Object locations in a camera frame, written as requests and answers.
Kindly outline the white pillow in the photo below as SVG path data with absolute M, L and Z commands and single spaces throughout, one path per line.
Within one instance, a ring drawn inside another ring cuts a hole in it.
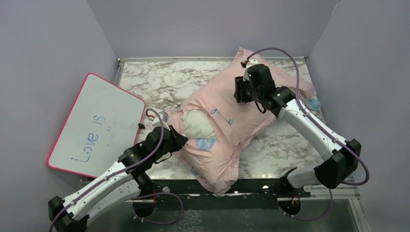
M 216 139 L 208 114 L 200 109 L 184 110 L 182 114 L 184 135 L 194 139 Z

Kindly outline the pink-framed whiteboard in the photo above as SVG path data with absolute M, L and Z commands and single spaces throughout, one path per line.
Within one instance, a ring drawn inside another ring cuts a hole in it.
M 47 157 L 47 166 L 98 177 L 135 144 L 145 108 L 143 99 L 94 73 L 87 74 Z

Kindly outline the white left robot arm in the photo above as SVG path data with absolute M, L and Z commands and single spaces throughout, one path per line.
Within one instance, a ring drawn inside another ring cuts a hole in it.
M 84 232 L 91 219 L 90 210 L 130 181 L 135 182 L 133 191 L 138 199 L 154 198 L 158 193 L 146 171 L 160 163 L 163 155 L 181 150 L 187 141 L 172 126 L 155 127 L 144 141 L 127 148 L 107 171 L 85 187 L 65 198 L 52 198 L 48 202 L 49 231 Z

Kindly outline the blue plastic object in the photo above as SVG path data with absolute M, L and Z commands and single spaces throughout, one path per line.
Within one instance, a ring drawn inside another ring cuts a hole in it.
M 306 105 L 312 111 L 320 111 L 322 107 L 321 102 L 317 98 L 308 99 Z

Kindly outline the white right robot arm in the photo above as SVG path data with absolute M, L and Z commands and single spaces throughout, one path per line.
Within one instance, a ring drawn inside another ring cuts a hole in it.
M 335 189 L 357 169 L 361 144 L 345 140 L 318 121 L 288 87 L 276 87 L 266 65 L 247 68 L 243 76 L 234 79 L 237 103 L 255 102 L 264 114 L 271 112 L 294 127 L 316 149 L 323 163 L 295 168 L 281 177 L 279 191 L 286 197 L 308 185 L 323 185 Z

